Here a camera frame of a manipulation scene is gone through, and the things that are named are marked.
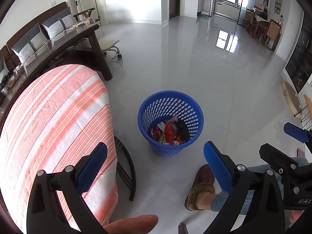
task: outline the basket rim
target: basket rim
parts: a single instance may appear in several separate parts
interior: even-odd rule
[[[174,94],[179,94],[179,95],[182,95],[184,97],[187,97],[189,99],[191,99],[194,104],[197,106],[198,110],[199,110],[199,116],[200,118],[202,119],[202,122],[201,122],[201,125],[199,126],[198,128],[198,131],[196,133],[196,135],[191,139],[189,140],[188,142],[184,143],[184,144],[180,144],[180,145],[177,145],[177,146],[171,146],[171,145],[164,145],[164,144],[161,144],[155,140],[153,140],[144,130],[143,128],[143,125],[141,124],[142,122],[140,121],[140,113],[143,113],[143,106],[145,105],[146,102],[148,102],[152,97],[155,97],[157,95],[160,95],[160,94],[163,94],[163,93],[174,93]],[[154,93],[153,95],[149,96],[146,100],[144,100],[144,102],[141,104],[140,106],[140,109],[138,111],[138,127],[142,133],[142,135],[145,137],[145,139],[147,139],[149,141],[149,143],[152,143],[154,144],[155,146],[157,147],[160,147],[160,148],[163,148],[163,149],[167,149],[167,150],[176,150],[176,149],[180,149],[180,148],[186,148],[187,146],[191,145],[193,142],[195,142],[197,140],[197,138],[200,136],[200,134],[202,133],[202,129],[204,127],[204,114],[202,113],[202,109],[200,108],[199,104],[197,104],[197,102],[192,98],[190,97],[189,95],[185,94],[185,93],[182,93],[180,91],[173,91],[173,90],[165,90],[165,91],[159,91],[159,92],[156,92]]]

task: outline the striped cloth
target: striped cloth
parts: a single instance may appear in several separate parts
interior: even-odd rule
[[[0,138],[0,188],[10,215],[26,233],[29,194],[38,170],[60,172],[92,152],[99,142],[107,160],[82,197],[102,226],[118,201],[116,149],[107,89],[83,65],[64,65],[36,79],[13,105]],[[64,196],[64,213],[74,228]]]

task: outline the jeans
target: jeans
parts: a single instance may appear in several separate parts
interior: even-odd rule
[[[304,166],[304,165],[308,164],[308,160],[305,159],[305,158],[295,157],[295,158],[292,158],[292,159],[295,160],[299,164],[299,166]],[[269,164],[248,167],[249,171],[257,172],[257,173],[264,173],[267,169],[270,169],[270,165]],[[284,186],[280,182],[280,180],[282,179],[282,176],[280,176],[280,174],[278,174],[276,172],[274,172],[274,175],[275,175],[275,177],[277,179],[277,183],[278,183],[278,186],[280,188],[280,192],[281,192],[282,198],[283,198],[284,197]],[[240,213],[241,215],[246,215],[247,214],[247,211],[249,209],[249,206],[250,206],[250,203],[251,203],[251,200],[252,200],[253,193],[254,193],[254,190],[250,190],[247,193],[246,200],[245,200],[244,205],[243,205],[243,207],[241,209],[241,213]],[[227,192],[225,192],[225,191],[222,191],[221,193],[219,193],[213,199],[213,201],[211,203],[211,210],[219,212],[221,210],[221,208],[223,207],[223,205],[224,205],[224,203],[225,203],[225,201],[227,200],[228,197],[229,197],[229,194]],[[285,210],[285,218],[288,221],[288,223],[286,221],[286,224],[288,224],[288,226],[290,224],[290,222],[288,220],[289,214],[290,214],[290,210]]]

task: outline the countertop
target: countertop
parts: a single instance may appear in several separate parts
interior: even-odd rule
[[[216,0],[216,2],[224,3],[224,4],[226,4],[226,5],[232,6],[232,7],[234,7],[234,8],[239,9],[239,10],[241,9],[241,7],[237,7],[237,6],[235,6],[234,4],[230,4],[230,3],[227,3],[227,2],[223,2],[223,1],[219,1],[219,0]]]

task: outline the brown slipper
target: brown slipper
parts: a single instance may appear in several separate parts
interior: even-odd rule
[[[198,211],[195,205],[196,197],[201,192],[209,192],[215,194],[215,188],[213,183],[215,181],[215,176],[209,165],[202,166],[196,174],[193,186],[186,197],[184,207],[189,211]]]

